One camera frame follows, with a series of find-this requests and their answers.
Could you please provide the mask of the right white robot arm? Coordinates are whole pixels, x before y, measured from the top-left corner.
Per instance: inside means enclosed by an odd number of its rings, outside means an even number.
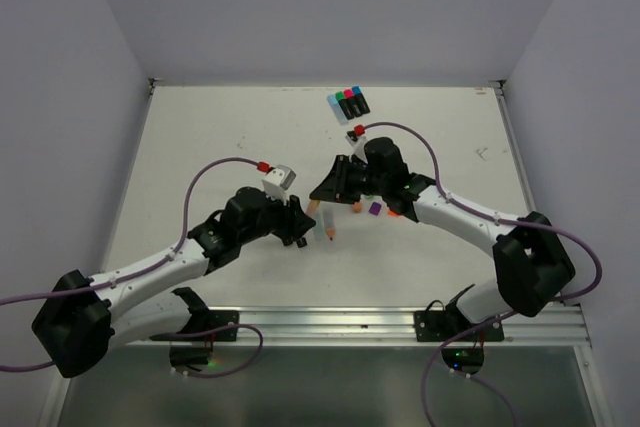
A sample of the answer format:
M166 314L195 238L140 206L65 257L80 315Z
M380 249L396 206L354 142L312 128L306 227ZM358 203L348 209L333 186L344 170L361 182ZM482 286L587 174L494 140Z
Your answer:
M377 196L392 212L440 228L492 258L493 278L466 287L444 307L454 338L468 339L482 322L508 312L536 316L575 276L544 215L503 217L478 205L463 209L439 191L435 179L410 171L387 137L364 142L360 155L337 156L309 197L354 204L364 196Z

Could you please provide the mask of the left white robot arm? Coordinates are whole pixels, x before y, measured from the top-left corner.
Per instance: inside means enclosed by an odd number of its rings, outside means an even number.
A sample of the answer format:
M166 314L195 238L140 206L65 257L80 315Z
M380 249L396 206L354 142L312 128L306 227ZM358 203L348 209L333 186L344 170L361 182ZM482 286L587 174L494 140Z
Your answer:
M31 329L65 378L131 341L165 334L197 339L208 316L183 283L230 264L243 246L269 235L285 246L302 245L315 224L297 196L276 199L243 187L174 246L118 271L86 277L73 270L60 277Z

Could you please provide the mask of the green cap black highlighter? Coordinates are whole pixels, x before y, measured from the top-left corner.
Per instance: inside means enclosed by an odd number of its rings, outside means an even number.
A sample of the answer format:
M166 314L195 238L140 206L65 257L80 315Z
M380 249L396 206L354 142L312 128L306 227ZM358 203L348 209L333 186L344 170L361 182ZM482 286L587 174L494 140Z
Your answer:
M346 100L344 93L342 91L336 92L335 98L346 119L347 120L353 119L355 117L354 111L351 109L350 104Z

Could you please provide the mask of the purple cap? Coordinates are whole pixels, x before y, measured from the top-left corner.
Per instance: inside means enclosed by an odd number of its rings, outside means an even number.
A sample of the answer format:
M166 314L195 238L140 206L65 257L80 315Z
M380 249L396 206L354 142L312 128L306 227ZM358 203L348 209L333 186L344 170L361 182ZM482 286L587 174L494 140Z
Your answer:
M377 216L380 214L381 210L382 210L382 205L378 202L373 202L369 207L369 213L371 215Z

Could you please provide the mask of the green pastel highlighter body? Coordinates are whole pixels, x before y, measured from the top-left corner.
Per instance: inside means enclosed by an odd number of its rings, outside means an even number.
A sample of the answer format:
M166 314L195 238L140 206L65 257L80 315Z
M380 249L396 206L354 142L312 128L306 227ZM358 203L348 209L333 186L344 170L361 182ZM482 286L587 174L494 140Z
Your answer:
M312 229L312 233L316 242L321 242L326 237L324 224L321 218L315 218L315 226Z

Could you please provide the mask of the light blue highlighter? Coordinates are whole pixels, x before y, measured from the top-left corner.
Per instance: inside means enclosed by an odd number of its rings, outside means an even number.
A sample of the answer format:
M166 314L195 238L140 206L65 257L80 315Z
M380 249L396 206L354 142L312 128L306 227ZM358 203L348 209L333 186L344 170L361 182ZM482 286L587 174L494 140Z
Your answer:
M340 107L336 96L334 94L329 94L327 96L327 101L338 123L340 125L347 125L348 119L344 115L344 112L342 111L342 108Z

